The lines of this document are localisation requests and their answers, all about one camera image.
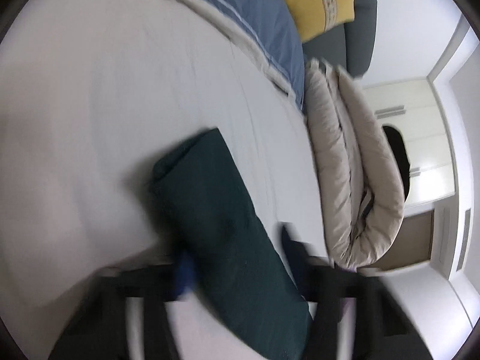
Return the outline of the rolled beige duvet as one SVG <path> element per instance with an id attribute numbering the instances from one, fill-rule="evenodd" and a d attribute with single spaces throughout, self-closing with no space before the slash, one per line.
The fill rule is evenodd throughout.
<path id="1" fill-rule="evenodd" d="M 309 61 L 304 105 L 329 258 L 349 271 L 368 267 L 391 248 L 404 220 L 394 153 L 362 88 L 342 67 Z"/>

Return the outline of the blue pillow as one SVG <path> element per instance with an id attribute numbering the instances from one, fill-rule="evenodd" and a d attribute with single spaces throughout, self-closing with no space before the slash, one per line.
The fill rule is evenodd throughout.
<path id="1" fill-rule="evenodd" d="M 298 108 L 304 105 L 304 54 L 284 0 L 175 0 L 221 31 Z"/>

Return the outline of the dark green sweater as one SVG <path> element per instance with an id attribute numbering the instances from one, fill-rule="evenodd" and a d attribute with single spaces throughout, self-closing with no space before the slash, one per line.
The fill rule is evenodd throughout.
<path id="1" fill-rule="evenodd" d="M 202 297 L 266 359 L 300 359 L 312 321 L 214 128 L 179 144 L 152 172 L 160 219 L 193 260 Z"/>

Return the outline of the white wardrobe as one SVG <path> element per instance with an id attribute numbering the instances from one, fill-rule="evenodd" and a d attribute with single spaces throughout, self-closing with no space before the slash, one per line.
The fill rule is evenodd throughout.
<path id="1" fill-rule="evenodd" d="M 408 206 L 449 197 L 455 192 L 452 153 L 442 112 L 429 82 L 407 80 L 364 89 L 379 122 L 397 128 L 409 162 Z"/>

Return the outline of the ceiling air vent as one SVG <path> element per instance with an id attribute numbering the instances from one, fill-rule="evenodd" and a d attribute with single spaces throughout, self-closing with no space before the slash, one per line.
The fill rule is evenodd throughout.
<path id="1" fill-rule="evenodd" d="M 456 266 L 456 271 L 459 272 L 463 269 L 465 264 L 465 257 L 467 253 L 467 247 L 470 237 L 470 226 L 471 226 L 471 208 L 465 211 L 465 221 L 464 221 L 464 230 L 462 232 L 460 255 Z"/>

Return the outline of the black garment behind duvet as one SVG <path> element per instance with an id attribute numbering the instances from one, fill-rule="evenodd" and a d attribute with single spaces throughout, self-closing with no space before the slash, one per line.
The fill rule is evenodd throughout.
<path id="1" fill-rule="evenodd" d="M 391 125 L 383 125 L 383 132 L 391 151 L 394 155 L 394 159 L 399 169 L 401 180 L 403 183 L 404 199 L 407 200 L 410 191 L 410 170 L 411 164 L 408 158 L 407 150 L 404 144 L 404 139 L 401 132 Z"/>

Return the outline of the brown door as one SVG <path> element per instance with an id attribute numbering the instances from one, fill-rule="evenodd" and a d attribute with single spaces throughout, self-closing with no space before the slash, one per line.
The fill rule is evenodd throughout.
<path id="1" fill-rule="evenodd" d="M 429 261 L 433 234 L 433 211 L 405 218 L 391 248 L 370 267 L 386 272 Z"/>

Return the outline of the dark grey headboard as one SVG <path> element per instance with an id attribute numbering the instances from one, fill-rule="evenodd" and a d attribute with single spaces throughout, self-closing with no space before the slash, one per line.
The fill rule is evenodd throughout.
<path id="1" fill-rule="evenodd" d="M 306 59 L 325 59 L 355 78 L 363 77 L 372 61 L 377 30 L 377 0 L 354 0 L 355 19 L 339 24 L 303 44 Z"/>

